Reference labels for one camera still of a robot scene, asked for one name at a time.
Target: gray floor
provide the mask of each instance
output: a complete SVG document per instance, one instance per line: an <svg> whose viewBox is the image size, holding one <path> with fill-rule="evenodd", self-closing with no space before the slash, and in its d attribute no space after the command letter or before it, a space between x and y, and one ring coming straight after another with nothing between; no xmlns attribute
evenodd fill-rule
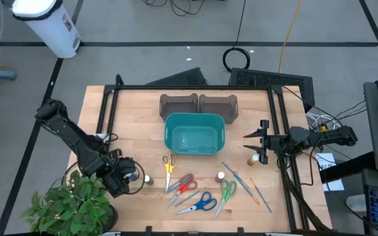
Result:
<svg viewBox="0 0 378 236"><path fill-rule="evenodd" d="M71 15L76 3L77 0L65 1ZM194 2L193 7L196 9L199 3ZM247 0L240 41L283 41L296 3ZM366 3L378 26L378 1ZM198 15L179 18L168 4L154 8L142 0L85 1L76 26L86 42L233 41L241 9L241 1L206 0ZM9 7L4 13L3 41L39 41L23 22L12 18ZM377 42L358 0L304 0L290 41ZM70 118L77 121L86 86L112 84L116 73L126 84L141 85L199 66L211 84L225 85L229 74L221 57L227 48L82 47L75 58L64 61L52 97L64 101ZM253 51L251 69L277 71L280 47L244 49ZM1 216L56 57L45 47L1 47L0 52L4 55L0 53L0 64L9 63L18 74L14 82L0 80ZM242 67L244 58L230 54L228 63ZM282 72L313 77L316 105L336 114L363 100L362 83L378 80L378 47L289 47ZM351 157L371 150L365 113L343 123L354 128L359 142L354 147L335 148ZM6 233L27 230L18 216L29 206L35 190L44 192L64 172L68 155L69 149L58 138L44 131L39 133ZM337 153L335 158L345 161ZM362 193L360 176L343 181L346 190L336 193L342 199ZM359 220L333 196L326 197L335 229L363 232Z"/></svg>

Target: teal plastic bin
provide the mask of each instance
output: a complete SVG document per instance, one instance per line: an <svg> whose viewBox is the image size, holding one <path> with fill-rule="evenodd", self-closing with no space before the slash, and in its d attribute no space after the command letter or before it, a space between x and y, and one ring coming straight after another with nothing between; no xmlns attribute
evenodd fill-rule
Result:
<svg viewBox="0 0 378 236"><path fill-rule="evenodd" d="M174 113L165 121L164 144L174 153L214 155L225 144L221 116L208 113Z"/></svg>

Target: wooden table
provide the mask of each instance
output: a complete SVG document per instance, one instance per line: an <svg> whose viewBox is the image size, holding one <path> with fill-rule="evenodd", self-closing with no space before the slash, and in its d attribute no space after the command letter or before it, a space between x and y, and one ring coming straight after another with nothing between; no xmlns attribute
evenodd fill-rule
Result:
<svg viewBox="0 0 378 236"><path fill-rule="evenodd" d="M87 87L78 125L88 134L95 133L103 89L102 86ZM298 87L290 87L290 89L300 95ZM307 128L303 103L287 90L283 90L289 125ZM220 185L214 181L215 175L217 172L223 171L227 178L234 179L230 171L221 164L221 161L224 161L249 185L261 202L260 205L252 200L241 185L238 185L237 194L226 203L215 221L213 221L213 216L217 208L208 212L197 210L187 214L174 215L177 210L187 208L199 201L200 194L177 208L172 206L168 210L165 209L173 195L166 195L162 199L158 197L165 186L165 168L161 164L160 158L170 152L163 143L164 122L159 116L159 97L162 94L182 96L193 92L208 96L235 94L238 97L239 117L233 124L226 125L226 145L216 155L178 155L178 163L173 170L171 183L176 182L185 174L192 173L198 182L198 187L207 187L213 197L220 201L221 189ZM278 104L277 96L275 95L274 98L275 104ZM276 107L280 130L284 130L279 106ZM107 108L106 113L109 113L109 103ZM105 117L104 128L107 127L108 114ZM110 149L121 148L124 155L138 161L145 172L154 179L154 185L144 186L136 195L122 195L116 199L109 195L111 204L119 213L119 221L113 230L145 231L146 226L152 226L153 231L235 232L237 227L244 227L246 232L289 232L283 183L274 152L268 152L268 165L258 163L251 167L246 163L254 153L243 145L257 145L259 139L243 138L243 136L259 128L261 119L271 121L270 134L273 134L268 95L265 90L120 90L113 128L113 133L119 136L119 140L112 142ZM75 161L76 156L72 153L69 165ZM297 157L297 164L301 182L309 183L308 156ZM313 160L312 169L314 185L303 187L304 199L321 221L331 227L315 160ZM272 213L269 213L259 194L253 188L250 177L255 180L264 198L268 201ZM136 190L140 184L140 180L131 183L131 191ZM183 193L180 199L189 194L191 191ZM297 228L301 228L298 204L294 198L292 201Z"/></svg>

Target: yellow scissors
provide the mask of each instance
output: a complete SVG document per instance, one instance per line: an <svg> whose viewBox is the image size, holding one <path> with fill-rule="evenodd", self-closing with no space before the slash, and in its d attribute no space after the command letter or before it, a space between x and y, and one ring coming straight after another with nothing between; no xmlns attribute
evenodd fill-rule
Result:
<svg viewBox="0 0 378 236"><path fill-rule="evenodd" d="M166 171L166 179L165 179L165 193L167 193L167 190L169 189L169 184L170 184L170 177L171 177L171 172L173 171L173 168L177 164L177 156L174 153L170 153L168 156L164 155L161 157L161 162L165 166L165 171Z"/></svg>

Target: blue scissors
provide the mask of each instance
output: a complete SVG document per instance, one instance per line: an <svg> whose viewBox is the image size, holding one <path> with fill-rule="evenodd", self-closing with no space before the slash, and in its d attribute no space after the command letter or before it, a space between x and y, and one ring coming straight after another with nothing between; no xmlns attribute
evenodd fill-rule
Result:
<svg viewBox="0 0 378 236"><path fill-rule="evenodd" d="M194 210L212 210L216 205L217 200L213 198L210 192L206 191L202 194L201 200L199 200L195 205L184 210L180 210L175 214L183 214Z"/></svg>

